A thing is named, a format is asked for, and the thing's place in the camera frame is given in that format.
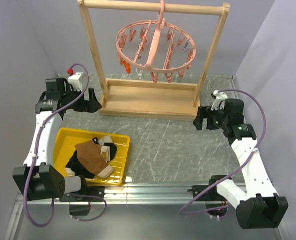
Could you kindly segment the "brown underwear beige waistband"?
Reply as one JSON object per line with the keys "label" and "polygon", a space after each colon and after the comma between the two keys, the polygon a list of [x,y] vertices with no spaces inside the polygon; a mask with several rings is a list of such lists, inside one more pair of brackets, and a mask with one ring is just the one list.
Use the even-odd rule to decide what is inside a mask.
{"label": "brown underwear beige waistband", "polygon": [[77,159],[81,165],[96,177],[109,177],[114,168],[108,163],[111,160],[110,147],[97,144],[93,139],[75,145]]}

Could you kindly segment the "pink round clip hanger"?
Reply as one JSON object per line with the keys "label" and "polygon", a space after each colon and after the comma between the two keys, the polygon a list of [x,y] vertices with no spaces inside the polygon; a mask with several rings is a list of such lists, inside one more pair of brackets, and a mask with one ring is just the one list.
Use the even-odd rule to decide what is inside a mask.
{"label": "pink round clip hanger", "polygon": [[[191,68],[197,50],[196,45],[190,35],[188,35],[183,29],[177,27],[176,25],[166,22],[166,19],[164,18],[165,3],[163,0],[160,1],[160,5],[161,7],[158,12],[157,20],[141,20],[130,23],[123,27],[116,37],[116,49],[119,64],[121,66],[124,66],[128,74],[131,73],[131,67],[134,66],[137,67],[136,71],[138,75],[142,74],[143,71],[149,71],[153,83],[157,83],[159,74],[163,74],[167,81],[171,83],[174,72],[177,72],[180,77],[183,77],[185,71]],[[130,58],[126,56],[123,50],[126,46],[126,43],[132,42],[134,37],[136,36],[137,31],[135,27],[137,26],[141,27],[139,32],[140,43],[138,44],[138,49],[134,57]],[[152,35],[152,40],[147,56],[147,62],[145,64],[140,64],[137,61],[142,57],[142,52],[145,50],[146,44],[148,43],[148,35],[152,26],[154,26],[155,29]],[[157,54],[161,34],[164,28],[168,28],[168,32],[166,34],[166,41],[169,43],[167,53],[165,56],[163,67],[154,68],[153,63]],[[170,67],[174,49],[175,47],[179,47],[180,45],[184,45],[184,53],[188,52],[186,61],[179,67]]]}

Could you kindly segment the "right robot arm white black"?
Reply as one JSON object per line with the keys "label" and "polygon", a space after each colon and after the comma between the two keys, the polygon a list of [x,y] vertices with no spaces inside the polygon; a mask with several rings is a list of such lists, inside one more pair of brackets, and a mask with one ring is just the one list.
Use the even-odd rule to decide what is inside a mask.
{"label": "right robot arm white black", "polygon": [[242,229],[277,228],[288,207],[287,198],[279,196],[271,183],[261,159],[254,128],[244,122],[244,103],[228,98],[216,108],[200,106],[193,121],[196,129],[202,129],[206,120],[208,130],[223,131],[241,166],[245,190],[241,190],[227,175],[214,175],[209,180],[208,194],[214,200],[221,197],[236,210]]}

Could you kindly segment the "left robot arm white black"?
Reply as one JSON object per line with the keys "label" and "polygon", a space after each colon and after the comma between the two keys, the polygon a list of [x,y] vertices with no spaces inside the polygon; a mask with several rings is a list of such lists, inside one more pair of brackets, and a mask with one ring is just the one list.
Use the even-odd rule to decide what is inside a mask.
{"label": "left robot arm white black", "polygon": [[36,126],[30,150],[21,167],[14,168],[12,177],[27,201],[60,198],[71,193],[77,201],[88,197],[86,179],[75,174],[65,177],[54,167],[56,136],[65,111],[56,112],[72,103],[70,110],[94,113],[101,108],[94,89],[88,88],[89,99],[80,96],[83,91],[82,73],[76,72],[68,78],[46,79],[46,90],[35,105]]}

